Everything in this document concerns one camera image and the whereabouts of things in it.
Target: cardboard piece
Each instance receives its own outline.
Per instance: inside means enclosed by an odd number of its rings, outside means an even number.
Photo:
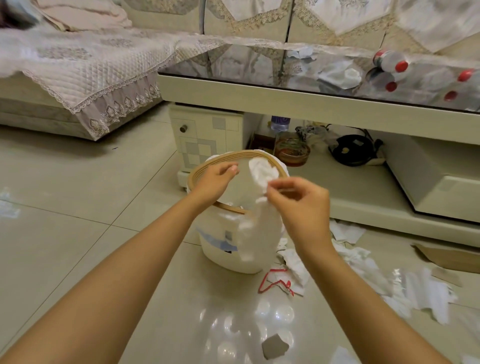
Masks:
[[[414,244],[431,262],[442,268],[462,272],[480,273],[480,254],[452,249],[427,248]]]
[[[275,359],[284,355],[289,347],[290,345],[284,342],[278,334],[270,336],[262,342],[262,349],[266,360]]]
[[[463,287],[463,284],[460,281],[460,277],[457,274],[449,272],[446,269],[435,267],[434,269],[432,269],[432,276],[444,280],[445,282],[455,284],[456,286]]]

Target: blue stripe on trash can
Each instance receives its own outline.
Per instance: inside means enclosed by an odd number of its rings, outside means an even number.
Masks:
[[[213,245],[215,248],[221,249],[224,252],[236,252],[238,251],[237,247],[229,244],[226,240],[220,240],[214,238],[212,235],[209,235],[200,229],[197,229],[199,234],[204,238],[210,245]]]

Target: brown trash can rim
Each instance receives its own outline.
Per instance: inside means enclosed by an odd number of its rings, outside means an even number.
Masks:
[[[190,191],[192,191],[194,189],[194,187],[196,186],[196,184],[197,184],[198,180],[200,179],[200,177],[202,176],[202,174],[205,172],[205,170],[208,168],[208,166],[210,166],[212,164],[217,164],[217,163],[221,163],[221,162],[228,162],[228,161],[231,161],[231,160],[241,159],[241,158],[251,159],[251,158],[255,158],[255,157],[262,157],[262,158],[267,159],[272,167],[276,167],[278,169],[279,177],[288,177],[287,173],[282,168],[280,163],[272,155],[270,155],[268,153],[258,151],[258,150],[242,150],[242,151],[239,151],[239,152],[230,152],[230,153],[222,154],[218,157],[209,159],[208,161],[206,161],[206,162],[198,165],[197,167],[195,167],[195,169],[190,172],[190,174],[188,176],[188,179],[187,179],[188,189]],[[245,209],[240,208],[240,207],[234,207],[234,206],[229,206],[227,204],[223,204],[219,201],[216,201],[213,204],[213,206],[219,207],[221,209],[224,209],[224,210],[227,210],[227,211],[230,211],[230,212],[235,212],[237,214],[242,214],[242,215],[244,215],[248,211],[248,210],[245,210]]]

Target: glass tabletop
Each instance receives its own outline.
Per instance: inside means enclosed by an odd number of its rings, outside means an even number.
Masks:
[[[226,44],[159,73],[480,113],[475,61],[342,47],[291,48]]]

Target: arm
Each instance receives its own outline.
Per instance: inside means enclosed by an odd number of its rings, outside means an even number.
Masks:
[[[78,282],[0,358],[0,364],[117,363],[196,216],[238,173],[207,169],[197,187]]]
[[[278,190],[289,190],[288,197]],[[327,190],[294,177],[270,182],[267,197],[363,363],[450,363],[338,256]]]

